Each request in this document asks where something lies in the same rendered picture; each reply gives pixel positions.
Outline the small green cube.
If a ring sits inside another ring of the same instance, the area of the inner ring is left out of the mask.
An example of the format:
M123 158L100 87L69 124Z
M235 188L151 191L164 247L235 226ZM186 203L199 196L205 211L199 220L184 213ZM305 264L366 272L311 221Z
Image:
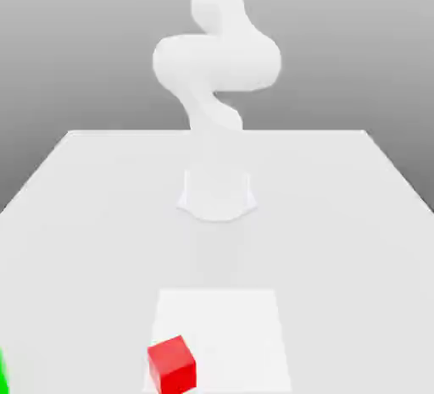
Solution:
M0 348L0 394L9 394L6 363L1 348Z

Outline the small red cube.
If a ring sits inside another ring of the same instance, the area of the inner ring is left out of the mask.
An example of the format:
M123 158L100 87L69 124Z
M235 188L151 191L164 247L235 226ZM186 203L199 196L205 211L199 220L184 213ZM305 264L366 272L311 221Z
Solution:
M148 347L147 360L158 394L184 394L197 387L197 362L182 336Z

